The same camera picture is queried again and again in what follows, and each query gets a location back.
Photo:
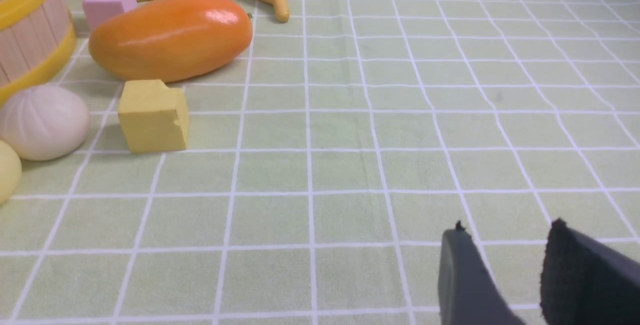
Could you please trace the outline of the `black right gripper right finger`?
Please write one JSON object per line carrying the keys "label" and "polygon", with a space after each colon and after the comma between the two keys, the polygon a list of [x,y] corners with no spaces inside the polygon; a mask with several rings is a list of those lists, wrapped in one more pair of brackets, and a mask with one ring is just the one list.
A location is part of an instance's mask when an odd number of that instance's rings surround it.
{"label": "black right gripper right finger", "polygon": [[637,325],[640,264],[558,218],[551,223],[540,281],[549,325]]}

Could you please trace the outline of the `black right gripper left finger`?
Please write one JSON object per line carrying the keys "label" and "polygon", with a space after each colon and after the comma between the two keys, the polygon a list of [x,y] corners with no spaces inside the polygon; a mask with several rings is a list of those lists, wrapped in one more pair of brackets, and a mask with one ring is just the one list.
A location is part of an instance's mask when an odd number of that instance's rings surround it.
{"label": "black right gripper left finger", "polygon": [[460,221],[441,238],[438,273],[442,325],[523,325],[505,302]]}

